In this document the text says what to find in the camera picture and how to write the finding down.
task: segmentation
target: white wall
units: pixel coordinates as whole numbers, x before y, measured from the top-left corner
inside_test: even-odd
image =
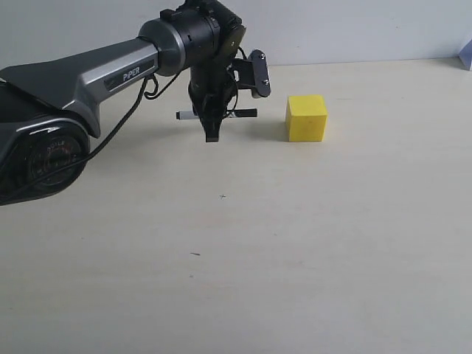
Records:
[[[0,66],[124,41],[183,0],[4,0]],[[472,37],[470,0],[226,0],[272,64],[439,58]]]

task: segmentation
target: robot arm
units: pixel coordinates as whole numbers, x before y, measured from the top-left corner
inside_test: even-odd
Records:
[[[227,107],[238,90],[251,89],[255,98],[270,94],[265,55],[236,58],[245,31],[220,2],[186,0],[144,24],[133,40],[0,70],[0,205],[70,186],[90,156],[89,136],[100,137],[100,103],[155,74],[190,68],[193,112],[206,140],[218,141],[223,119],[235,113]]]

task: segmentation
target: foam block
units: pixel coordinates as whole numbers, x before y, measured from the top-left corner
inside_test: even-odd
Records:
[[[323,96],[290,96],[285,117],[289,142],[320,142],[325,136],[327,109]]]
[[[459,53],[459,58],[467,70],[472,70],[472,41],[470,41]]]

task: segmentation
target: beige tabletop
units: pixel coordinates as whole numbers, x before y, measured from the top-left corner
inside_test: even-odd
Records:
[[[67,191],[0,209],[0,353],[472,351],[472,73],[270,72],[219,143],[175,119],[186,74]],[[321,143],[285,142],[298,94],[324,95]]]

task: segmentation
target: yellow cube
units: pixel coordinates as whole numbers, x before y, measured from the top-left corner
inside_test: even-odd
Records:
[[[325,135],[327,109],[323,96],[290,96],[287,102],[289,142],[320,142]]]

